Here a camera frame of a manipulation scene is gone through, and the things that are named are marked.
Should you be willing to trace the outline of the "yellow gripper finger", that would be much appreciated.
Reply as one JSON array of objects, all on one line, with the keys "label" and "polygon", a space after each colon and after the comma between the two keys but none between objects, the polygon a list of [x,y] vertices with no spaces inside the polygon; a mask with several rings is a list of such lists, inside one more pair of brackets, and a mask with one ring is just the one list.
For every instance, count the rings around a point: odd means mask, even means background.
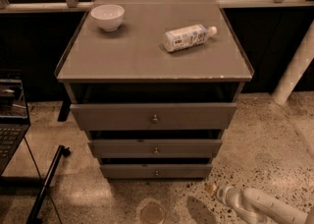
[{"label": "yellow gripper finger", "polygon": [[215,184],[206,184],[205,191],[210,195],[213,196],[217,191],[217,186]]}]

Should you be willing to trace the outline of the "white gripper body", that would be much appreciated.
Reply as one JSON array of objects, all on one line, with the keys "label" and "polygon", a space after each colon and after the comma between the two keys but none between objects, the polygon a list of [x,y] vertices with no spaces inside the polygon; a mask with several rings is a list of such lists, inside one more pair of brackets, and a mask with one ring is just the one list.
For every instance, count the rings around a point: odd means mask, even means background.
[{"label": "white gripper body", "polygon": [[232,186],[220,186],[216,191],[216,199],[232,209],[243,208],[242,190]]}]

